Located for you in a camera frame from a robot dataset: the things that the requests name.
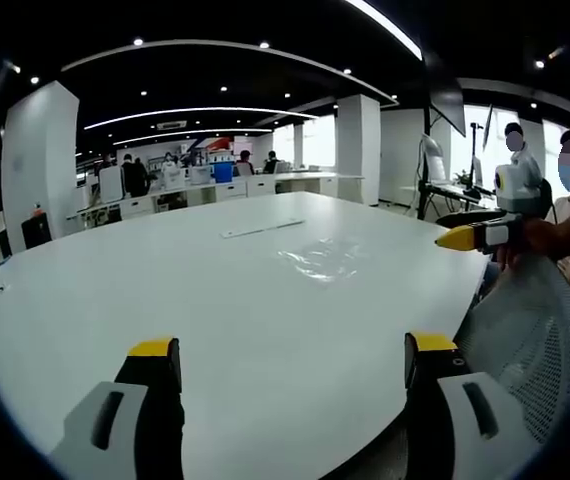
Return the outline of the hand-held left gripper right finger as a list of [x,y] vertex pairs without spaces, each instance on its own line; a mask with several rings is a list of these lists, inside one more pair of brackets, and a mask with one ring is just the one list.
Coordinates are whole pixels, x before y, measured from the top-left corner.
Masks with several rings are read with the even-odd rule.
[[521,404],[441,334],[405,334],[409,479],[511,479],[539,450]]

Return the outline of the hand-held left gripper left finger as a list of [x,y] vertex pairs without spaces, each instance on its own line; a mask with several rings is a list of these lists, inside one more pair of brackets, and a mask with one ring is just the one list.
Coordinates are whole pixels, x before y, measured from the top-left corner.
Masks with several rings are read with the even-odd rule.
[[179,340],[139,343],[66,416],[51,464],[66,479],[182,479],[181,394]]

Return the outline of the person's right hand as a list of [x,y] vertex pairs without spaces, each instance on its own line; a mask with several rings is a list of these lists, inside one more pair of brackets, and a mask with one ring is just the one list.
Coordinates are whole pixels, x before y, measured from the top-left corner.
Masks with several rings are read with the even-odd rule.
[[497,262],[501,270],[512,267],[523,253],[534,253],[559,260],[568,253],[566,228],[541,219],[528,219],[517,225],[516,234],[499,247]]

